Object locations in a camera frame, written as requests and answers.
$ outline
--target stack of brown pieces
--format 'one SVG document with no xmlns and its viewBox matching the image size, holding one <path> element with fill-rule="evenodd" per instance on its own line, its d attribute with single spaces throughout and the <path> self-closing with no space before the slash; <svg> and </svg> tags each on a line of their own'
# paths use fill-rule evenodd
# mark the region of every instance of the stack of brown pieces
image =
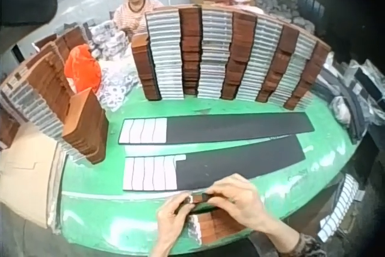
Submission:
<svg viewBox="0 0 385 257">
<path fill-rule="evenodd" d="M 268 102 L 270 95 L 276 90 L 283 75 L 288 68 L 291 56 L 295 51 L 297 38 L 300 32 L 293 26 L 284 24 L 277 45 L 276 52 L 271 61 L 265 81 L 257 96 L 258 102 Z"/>
<path fill-rule="evenodd" d="M 19 127 L 20 124 L 0 107 L 0 151 L 12 145 Z"/>
<path fill-rule="evenodd" d="M 64 122 L 73 91 L 64 76 L 61 57 L 54 51 L 48 53 L 35 63 L 26 80 L 58 119 Z"/>
<path fill-rule="evenodd" d="M 78 27 L 78 26 L 67 30 L 63 34 L 63 40 L 66 43 L 69 51 L 71 51 L 71 49 L 73 49 L 74 47 L 76 47 L 78 45 L 83 45 L 83 44 L 87 43 L 86 39 L 83 36 L 82 29 L 80 29 L 80 27 Z"/>
<path fill-rule="evenodd" d="M 254 14 L 238 11 L 233 13 L 233 36 L 223 82 L 222 99 L 233 100 L 236 96 L 253 49 L 256 22 L 257 16 Z"/>
<path fill-rule="evenodd" d="M 293 110 L 297 106 L 301 98 L 310 90 L 317 79 L 329 52 L 328 47 L 317 41 L 312 57 L 307 61 L 302 72 L 300 81 L 283 107 L 288 110 Z"/>
<path fill-rule="evenodd" d="M 20 90 L 24 88 L 25 96 Z M 32 111 L 42 105 L 42 98 L 47 106 L 62 122 L 64 121 L 73 91 L 64 76 L 63 58 L 54 43 L 47 43 L 41 51 L 25 60 L 1 85 L 2 104 L 20 123 L 29 119 Z"/>
<path fill-rule="evenodd" d="M 92 89 L 71 97 L 64 121 L 63 140 L 92 164 L 105 159 L 108 120 Z"/>
<path fill-rule="evenodd" d="M 188 220 L 189 236 L 210 244 L 246 229 L 222 209 L 204 214 L 191 215 Z"/>
<path fill-rule="evenodd" d="M 202 9 L 186 6 L 179 9 L 182 40 L 182 81 L 185 94 L 196 95 L 202 46 Z"/>
<path fill-rule="evenodd" d="M 135 36 L 132 39 L 132 55 L 138 70 L 138 76 L 143 86 L 143 92 L 149 101 L 159 101 L 161 94 L 156 82 L 156 73 L 152 61 L 150 44 L 147 34 Z"/>
</svg>

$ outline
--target black fabric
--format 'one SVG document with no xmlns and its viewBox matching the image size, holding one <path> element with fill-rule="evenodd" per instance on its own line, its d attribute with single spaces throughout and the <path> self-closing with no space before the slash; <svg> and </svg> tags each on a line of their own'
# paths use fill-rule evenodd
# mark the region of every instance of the black fabric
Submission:
<svg viewBox="0 0 385 257">
<path fill-rule="evenodd" d="M 253 140 L 312 132 L 306 113 L 217 114 L 169 117 L 167 144 Z"/>
<path fill-rule="evenodd" d="M 330 89 L 323 82 L 319 81 L 318 79 L 316 80 L 316 82 L 312 86 L 311 91 L 317 97 L 326 101 L 328 104 L 330 104 L 333 101 L 333 99 L 336 97 L 330 91 Z M 351 118 L 351 120 L 350 120 L 350 124 L 348 127 L 348 133 L 349 133 L 349 137 L 350 137 L 352 143 L 356 143 L 359 138 L 358 138 L 357 126 L 356 126 L 356 123 L 353 120 L 353 118 Z"/>
<path fill-rule="evenodd" d="M 341 81 L 338 77 L 334 76 L 330 71 L 323 68 L 319 74 L 330 85 L 335 85 L 339 88 L 341 95 L 343 96 L 345 103 L 351 114 L 351 124 L 349 125 L 349 136 L 351 142 L 356 144 L 362 139 L 365 133 L 365 119 L 359 103 L 359 100 L 355 93 Z"/>
<path fill-rule="evenodd" d="M 56 15 L 57 0 L 0 0 L 0 25 L 43 25 Z"/>
<path fill-rule="evenodd" d="M 369 95 L 376 101 L 378 106 L 385 111 L 385 101 L 381 90 L 372 82 L 372 80 L 363 73 L 362 69 L 357 69 L 354 75 L 356 80 L 363 86 Z"/>
<path fill-rule="evenodd" d="M 176 162 L 177 189 L 207 188 L 234 173 L 251 179 L 304 159 L 301 144 L 294 135 L 246 146 L 191 153 L 185 161 Z"/>
</svg>

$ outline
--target brown rectangular piece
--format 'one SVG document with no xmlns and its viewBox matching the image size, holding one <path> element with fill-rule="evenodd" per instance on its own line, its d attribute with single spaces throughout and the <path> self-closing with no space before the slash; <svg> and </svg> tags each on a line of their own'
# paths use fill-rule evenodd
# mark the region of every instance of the brown rectangular piece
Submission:
<svg viewBox="0 0 385 257">
<path fill-rule="evenodd" d="M 293 54 L 299 35 L 300 32 L 294 27 L 287 24 L 283 25 L 278 48 L 290 55 Z"/>
</svg>

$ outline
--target plastic bag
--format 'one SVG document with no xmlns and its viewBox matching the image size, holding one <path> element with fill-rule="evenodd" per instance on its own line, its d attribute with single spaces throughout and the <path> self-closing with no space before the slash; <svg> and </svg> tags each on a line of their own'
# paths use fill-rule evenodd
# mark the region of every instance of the plastic bag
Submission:
<svg viewBox="0 0 385 257">
<path fill-rule="evenodd" d="M 351 115 L 342 96 L 336 96 L 330 103 L 329 108 L 340 124 L 349 127 Z"/>
<path fill-rule="evenodd" d="M 102 81 L 99 63 L 91 56 L 88 45 L 79 45 L 70 51 L 64 65 L 64 74 L 66 78 L 72 79 L 78 93 L 88 88 L 97 93 Z"/>
<path fill-rule="evenodd" d="M 126 52 L 126 57 L 115 61 L 100 60 L 99 64 L 102 69 L 102 85 L 97 97 L 104 109 L 117 111 L 139 83 L 131 48 Z"/>
<path fill-rule="evenodd" d="M 371 81 L 373 81 L 373 83 L 380 89 L 380 91 L 382 91 L 383 95 L 385 95 L 385 77 L 369 60 L 366 60 L 363 65 L 360 65 L 355 60 L 351 60 L 343 76 L 345 82 L 350 85 L 354 79 L 354 75 L 356 74 L 357 69 L 359 68 L 362 69 L 363 73 L 367 75 Z M 365 120 L 368 123 L 374 123 L 378 126 L 385 125 L 385 112 L 371 97 L 368 99 L 363 98 L 360 95 L 360 90 L 362 89 L 364 88 L 356 85 L 353 88 L 353 91 L 356 93 L 359 99 Z"/>
</svg>

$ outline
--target black strip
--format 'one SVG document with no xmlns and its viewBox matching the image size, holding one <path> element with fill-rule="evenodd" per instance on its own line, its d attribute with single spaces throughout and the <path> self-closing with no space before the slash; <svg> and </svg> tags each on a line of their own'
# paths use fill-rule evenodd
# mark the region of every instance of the black strip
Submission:
<svg viewBox="0 0 385 257">
<path fill-rule="evenodd" d="M 176 162 L 178 190 L 207 188 L 215 181 L 239 173 L 247 179 L 289 167 L 305 159 L 294 135 L 228 149 L 188 154 Z"/>
<path fill-rule="evenodd" d="M 356 94 L 353 93 L 352 90 L 348 89 L 339 78 L 335 77 L 327 69 L 322 69 L 319 75 L 323 77 L 329 84 L 339 87 L 341 95 L 345 99 L 345 103 L 348 106 L 351 114 L 352 122 L 350 127 L 354 126 L 356 131 L 355 134 L 350 134 L 351 141 L 353 144 L 356 144 L 357 141 L 362 139 L 365 132 L 365 119 L 363 117 L 362 108 Z"/>
<path fill-rule="evenodd" d="M 385 111 L 385 100 L 383 99 L 383 93 L 381 90 L 375 85 L 375 83 L 363 73 L 362 69 L 359 68 L 354 75 L 356 80 L 361 83 L 362 87 L 369 93 L 369 95 L 376 101 L 378 106 Z"/>
<path fill-rule="evenodd" d="M 181 116 L 167 119 L 166 143 L 253 140 L 312 131 L 314 127 L 306 113 Z"/>
</svg>

